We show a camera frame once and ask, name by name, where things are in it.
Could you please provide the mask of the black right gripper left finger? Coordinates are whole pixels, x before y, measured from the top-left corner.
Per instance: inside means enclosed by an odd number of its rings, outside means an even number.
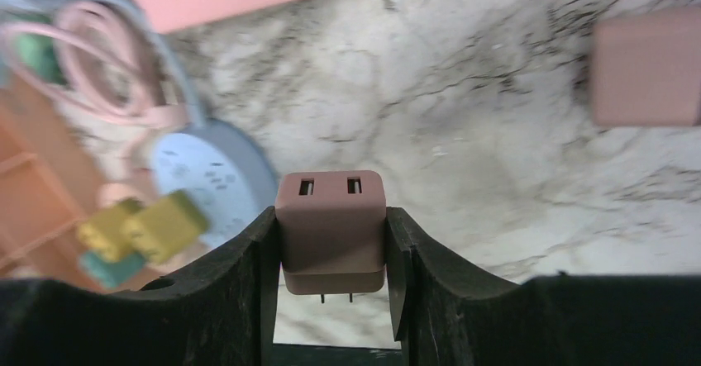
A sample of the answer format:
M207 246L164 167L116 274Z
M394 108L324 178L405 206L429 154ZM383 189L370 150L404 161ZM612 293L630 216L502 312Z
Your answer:
M137 291L1 284L4 365L268 365L279 286L274 209Z

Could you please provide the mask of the teal charger cube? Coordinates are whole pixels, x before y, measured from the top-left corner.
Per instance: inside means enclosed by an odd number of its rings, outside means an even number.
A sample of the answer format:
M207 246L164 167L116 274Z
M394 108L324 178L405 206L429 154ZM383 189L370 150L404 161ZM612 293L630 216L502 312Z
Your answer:
M89 251L79 257L79 267L102 288L117 288L136 276L146 265L138 253L131 253L117 262L107 262Z

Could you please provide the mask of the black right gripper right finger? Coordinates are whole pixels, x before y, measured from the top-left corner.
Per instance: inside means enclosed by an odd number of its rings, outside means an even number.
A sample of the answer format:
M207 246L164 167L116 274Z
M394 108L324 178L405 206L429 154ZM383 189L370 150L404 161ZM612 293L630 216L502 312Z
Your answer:
M697 365L697 275L512 283L387 210L393 334L407 365Z

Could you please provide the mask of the yellow charger cube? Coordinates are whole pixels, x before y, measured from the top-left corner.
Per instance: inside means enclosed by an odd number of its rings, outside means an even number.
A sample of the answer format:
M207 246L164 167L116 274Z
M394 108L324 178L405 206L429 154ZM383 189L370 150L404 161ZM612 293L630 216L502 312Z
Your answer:
M123 233L123 226L142 208L133 198L103 208L78 226L77 239L103 261L119 262L136 251Z
M164 264L209 228L207 216L187 192L178 190L129 216L122 234L149 263Z

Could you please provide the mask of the pink charger cube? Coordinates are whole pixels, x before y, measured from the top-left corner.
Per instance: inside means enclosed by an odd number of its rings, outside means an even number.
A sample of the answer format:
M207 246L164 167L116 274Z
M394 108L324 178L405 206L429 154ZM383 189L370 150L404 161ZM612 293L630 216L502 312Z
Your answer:
M699 7L598 22L589 58L589 102L599 126L699 125Z
M287 174L280 181L274 211L289 292L353 296L384 286L387 200L378 173Z

